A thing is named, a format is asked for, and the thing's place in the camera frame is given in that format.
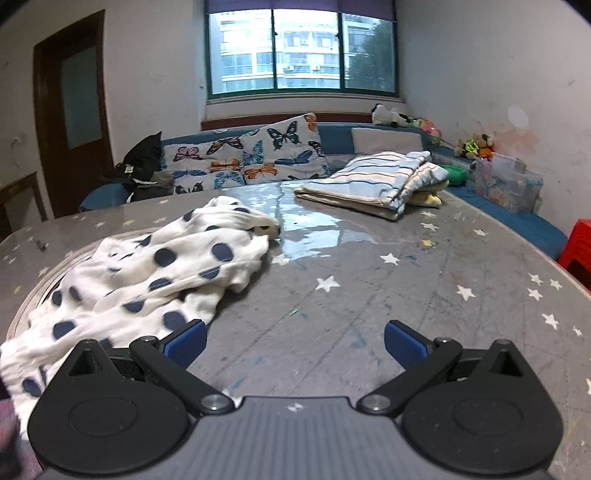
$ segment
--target tree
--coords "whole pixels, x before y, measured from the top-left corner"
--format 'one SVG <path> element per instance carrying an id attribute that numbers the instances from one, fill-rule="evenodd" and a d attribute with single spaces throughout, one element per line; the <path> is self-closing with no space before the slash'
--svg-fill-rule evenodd
<path id="1" fill-rule="evenodd" d="M 392 24 L 378 23 L 362 43 L 362 51 L 351 57 L 348 88 L 394 91 Z"/>

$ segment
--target purple window blind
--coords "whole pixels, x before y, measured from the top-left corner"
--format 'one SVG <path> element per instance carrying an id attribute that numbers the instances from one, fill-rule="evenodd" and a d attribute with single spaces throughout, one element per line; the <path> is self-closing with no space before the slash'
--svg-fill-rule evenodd
<path id="1" fill-rule="evenodd" d="M 291 8 L 394 20 L 394 0 L 207 0 L 207 13 Z"/>

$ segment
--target table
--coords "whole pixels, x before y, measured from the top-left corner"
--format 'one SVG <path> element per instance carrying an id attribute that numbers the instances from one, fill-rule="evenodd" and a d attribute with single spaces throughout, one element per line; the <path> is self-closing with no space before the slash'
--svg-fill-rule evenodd
<path id="1" fill-rule="evenodd" d="M 276 217 L 282 234 L 249 287 L 220 303 L 191 372 L 232 395 L 348 395 L 355 402 L 401 372 L 384 349 L 390 319 L 466 348 L 509 338 L 563 416 L 551 473 L 588 478 L 589 293 L 513 231 L 449 193 L 440 210 L 408 207 L 389 222 L 294 200 L 296 185 L 146 200 L 12 234 L 0 245 L 0 335 L 64 256 L 109 235 L 157 228 L 226 194 Z M 36 239 L 48 243 L 45 251 Z M 330 277 L 338 286 L 318 289 Z"/>

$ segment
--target wall stain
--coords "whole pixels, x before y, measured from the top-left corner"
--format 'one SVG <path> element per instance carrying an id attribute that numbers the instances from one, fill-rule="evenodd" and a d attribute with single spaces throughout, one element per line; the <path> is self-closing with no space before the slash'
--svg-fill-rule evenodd
<path id="1" fill-rule="evenodd" d="M 539 143 L 540 138 L 532 131 L 495 132 L 495 151 L 505 155 L 534 154 Z"/>

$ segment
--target window frame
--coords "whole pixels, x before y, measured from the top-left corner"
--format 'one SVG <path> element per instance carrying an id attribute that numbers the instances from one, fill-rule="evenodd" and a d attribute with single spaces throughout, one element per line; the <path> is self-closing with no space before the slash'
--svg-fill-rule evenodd
<path id="1" fill-rule="evenodd" d="M 392 67 L 394 68 L 394 91 L 384 92 L 381 90 L 369 90 L 361 88 L 350 88 L 345 86 L 345 42 L 343 41 L 343 14 L 337 12 L 337 36 L 339 39 L 339 88 L 319 88 L 319 87 L 298 87 L 298 88 L 278 88 L 277 85 L 277 49 L 276 49 L 276 37 L 275 32 L 275 9 L 271 9 L 271 60 L 272 60 L 272 73 L 273 73 L 273 88 L 265 89 L 252 89 L 252 90 L 239 90 L 237 92 L 212 92 L 212 59 L 211 59 L 211 48 L 210 48 L 210 34 L 209 34 L 209 14 L 205 14 L 205 48 L 207 49 L 205 55 L 206 61 L 206 83 L 207 83 L 207 99 L 215 100 L 220 98 L 232 98 L 242 97 L 251 95 L 277 95 L 277 94 L 289 94 L 289 93 L 350 93 L 358 95 L 377 95 L 383 97 L 400 98 L 399 90 L 399 58 L 398 58 L 398 21 L 396 16 L 396 9 L 394 5 L 394 20 L 392 21 L 392 52 L 394 55 Z"/>

